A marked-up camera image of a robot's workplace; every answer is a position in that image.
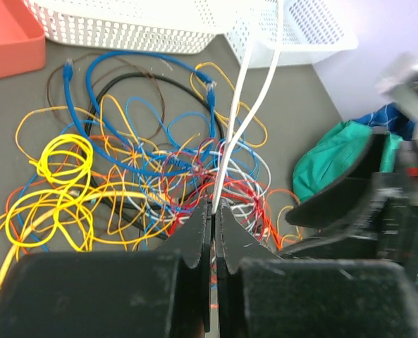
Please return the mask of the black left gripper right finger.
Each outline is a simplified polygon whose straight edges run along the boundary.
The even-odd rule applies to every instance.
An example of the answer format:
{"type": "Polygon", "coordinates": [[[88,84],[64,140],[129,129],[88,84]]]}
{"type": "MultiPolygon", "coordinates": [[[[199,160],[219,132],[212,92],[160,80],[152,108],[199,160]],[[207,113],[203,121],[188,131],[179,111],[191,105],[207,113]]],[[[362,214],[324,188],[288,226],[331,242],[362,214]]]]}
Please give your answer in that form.
{"type": "Polygon", "coordinates": [[[282,260],[221,206],[215,216],[221,337],[277,337],[282,260]]]}

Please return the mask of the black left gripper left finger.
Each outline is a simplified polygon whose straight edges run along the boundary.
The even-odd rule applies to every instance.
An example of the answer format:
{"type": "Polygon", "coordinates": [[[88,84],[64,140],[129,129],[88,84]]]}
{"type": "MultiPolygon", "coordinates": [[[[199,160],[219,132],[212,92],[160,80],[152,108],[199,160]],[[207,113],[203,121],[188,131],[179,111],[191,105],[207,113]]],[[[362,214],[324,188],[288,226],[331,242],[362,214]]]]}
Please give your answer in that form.
{"type": "Polygon", "coordinates": [[[173,254],[170,289],[170,333],[210,331],[211,298],[211,202],[199,202],[192,214],[159,248],[173,254]]]}

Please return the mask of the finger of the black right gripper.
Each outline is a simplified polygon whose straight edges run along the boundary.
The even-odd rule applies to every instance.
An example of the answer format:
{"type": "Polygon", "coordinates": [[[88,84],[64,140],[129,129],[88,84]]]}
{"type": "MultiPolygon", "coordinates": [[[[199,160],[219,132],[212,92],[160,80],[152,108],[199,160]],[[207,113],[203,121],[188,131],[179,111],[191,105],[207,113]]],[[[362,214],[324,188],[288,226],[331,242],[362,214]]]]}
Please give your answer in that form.
{"type": "Polygon", "coordinates": [[[285,220],[294,226],[321,231],[343,220],[369,191],[372,175],[380,169],[385,140],[385,134],[373,134],[345,173],[289,211],[285,220]]]}

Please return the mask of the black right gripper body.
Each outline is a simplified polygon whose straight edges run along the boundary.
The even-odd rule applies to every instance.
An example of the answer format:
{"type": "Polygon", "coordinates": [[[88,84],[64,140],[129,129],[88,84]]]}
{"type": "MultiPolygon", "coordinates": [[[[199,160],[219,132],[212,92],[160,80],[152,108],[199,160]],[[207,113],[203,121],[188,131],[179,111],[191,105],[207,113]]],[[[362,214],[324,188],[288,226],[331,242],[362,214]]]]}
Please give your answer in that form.
{"type": "Polygon", "coordinates": [[[378,81],[391,100],[385,112],[396,110],[373,136],[383,141],[379,156],[378,191],[386,197],[378,256],[399,263],[418,282],[418,57],[398,56],[378,81]]]}

